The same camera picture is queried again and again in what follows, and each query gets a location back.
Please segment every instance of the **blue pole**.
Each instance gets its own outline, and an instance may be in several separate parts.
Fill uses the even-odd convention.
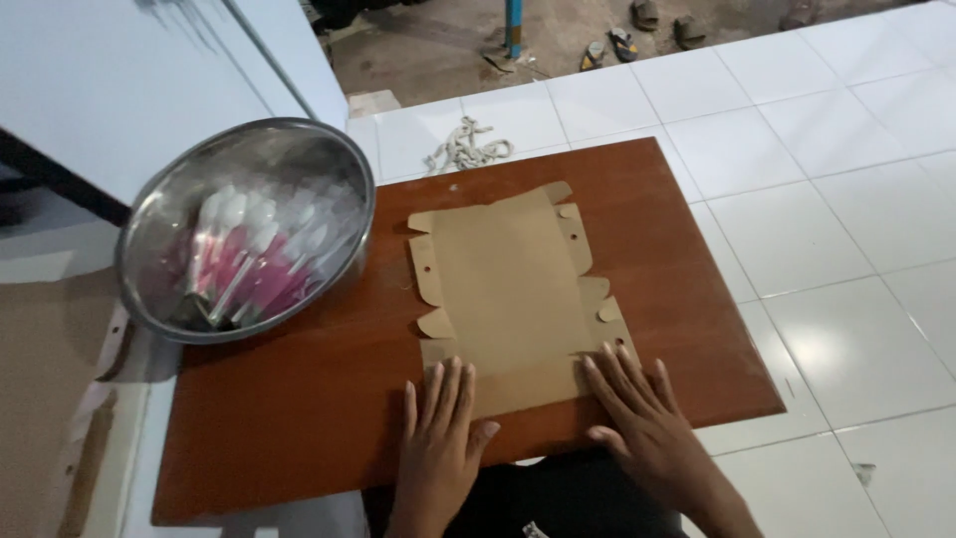
[[[521,55],[521,0],[505,0],[505,48],[508,57]]]

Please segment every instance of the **finger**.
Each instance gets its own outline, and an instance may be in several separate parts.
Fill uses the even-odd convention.
[[[481,463],[481,455],[485,454],[485,447],[491,442],[491,438],[501,429],[501,424],[497,422],[482,422],[475,428],[475,431],[468,439],[468,447],[465,451],[465,462],[467,465],[477,469]]]
[[[641,360],[631,358],[631,354],[624,344],[618,345],[616,355],[620,366],[627,372],[627,378],[631,381],[631,384],[634,385],[638,394],[641,395],[642,403],[654,411],[662,413],[663,405],[651,389],[650,384],[647,383],[647,377],[641,368]]]
[[[418,421],[418,403],[415,401],[415,385],[405,381],[405,444],[415,435],[415,423]]]
[[[445,365],[436,363],[431,367],[431,377],[425,388],[424,411],[422,411],[422,429],[431,426],[435,416],[435,407],[438,405],[438,396],[442,390],[442,379],[445,377]]]
[[[681,408],[677,405],[677,398],[674,397],[674,388],[670,385],[670,375],[667,373],[667,367],[663,365],[661,359],[657,360],[657,367],[654,372],[654,389],[669,412],[675,415],[684,415],[681,413]]]
[[[458,404],[451,418],[450,428],[458,432],[467,432],[471,423],[471,408],[475,401],[475,365],[467,364],[462,372],[462,383],[458,391]]]
[[[438,407],[435,409],[435,418],[431,421],[430,428],[439,434],[444,434],[448,429],[448,423],[451,422],[451,414],[455,411],[455,403],[458,402],[458,389],[462,381],[462,359],[452,357],[451,367],[448,369],[448,375],[445,376],[445,382],[442,384],[442,395],[438,398]]]
[[[598,366],[604,373],[604,377],[610,382],[614,392],[634,413],[648,415],[651,407],[643,401],[637,388],[631,383],[631,380],[624,375],[620,360],[615,356],[611,345],[605,342],[601,345],[597,353]]]
[[[604,426],[595,426],[588,430],[588,437],[604,445],[604,448],[614,456],[614,459],[623,466],[632,458],[631,451],[627,449],[627,443],[624,437],[618,432]]]
[[[604,374],[601,373],[598,365],[590,356],[585,355],[582,362],[584,363],[584,374],[588,378],[588,385],[591,386],[597,400],[600,401],[619,427],[627,424],[627,421],[634,416],[634,412],[624,405],[624,402],[620,401],[620,398],[608,385],[607,380],[604,379]]]

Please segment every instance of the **hand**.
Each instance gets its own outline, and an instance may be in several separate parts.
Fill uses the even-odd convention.
[[[463,368],[455,357],[447,375],[442,363],[431,372],[421,418],[415,386],[405,384],[405,434],[388,538],[440,538],[478,477],[485,447],[501,428],[486,421],[468,436],[474,365]]]
[[[650,380],[624,346],[604,344],[584,367],[597,399],[618,426],[588,430],[624,472],[661,505],[689,517],[707,536],[760,536],[743,498],[684,418],[663,362]]]

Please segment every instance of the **sandal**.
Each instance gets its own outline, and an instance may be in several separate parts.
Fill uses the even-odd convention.
[[[780,32],[810,26],[814,24],[814,21],[816,21],[816,2],[793,0],[787,13],[780,17]]]
[[[626,34],[620,28],[612,28],[607,35],[611,38],[611,44],[614,45],[614,54],[621,63],[638,59],[638,48],[634,46],[631,34]]]
[[[654,0],[634,0],[631,3],[631,24],[634,28],[654,32],[657,30],[659,19]]]
[[[674,21],[674,39],[677,41],[678,47],[689,51],[701,48],[704,39],[706,39],[706,34],[704,34],[704,29],[701,28],[701,24],[694,17],[684,15],[683,17],[677,17],[677,20]]]
[[[604,43],[592,41],[588,49],[584,51],[584,58],[581,60],[581,71],[591,71],[601,67],[601,60],[604,58]]]

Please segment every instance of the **white rope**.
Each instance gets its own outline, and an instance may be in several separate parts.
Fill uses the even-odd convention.
[[[464,116],[462,124],[455,127],[448,135],[448,140],[438,146],[433,154],[424,158],[424,163],[428,165],[428,173],[425,176],[445,173],[452,165],[458,170],[467,170],[469,168],[486,167],[495,159],[511,157],[514,152],[514,145],[505,139],[475,147],[475,135],[491,131],[494,128],[477,125],[476,120],[470,116]],[[441,168],[438,168],[438,158],[442,156],[442,153],[445,154],[445,163],[442,164]]]

